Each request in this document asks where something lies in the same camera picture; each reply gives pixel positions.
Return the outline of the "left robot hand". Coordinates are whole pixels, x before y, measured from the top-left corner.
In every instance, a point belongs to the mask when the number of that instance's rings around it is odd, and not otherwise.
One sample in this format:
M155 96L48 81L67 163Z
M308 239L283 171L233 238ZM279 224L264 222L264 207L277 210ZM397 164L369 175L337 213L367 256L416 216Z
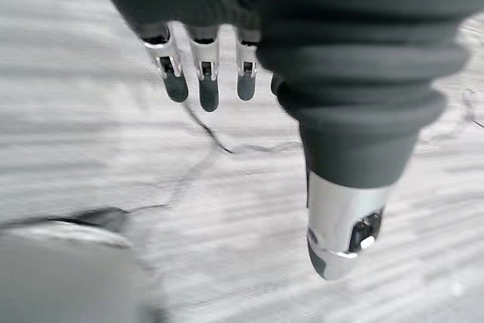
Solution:
M307 244L315 271L348 275L379 235L390 188L420 131L445 108L433 82L467 61L459 26L483 0L111 0L144 43L168 96L188 97L174 32L188 33L202 108L219 105L219 27L234 27L237 93L256 72L299 124Z

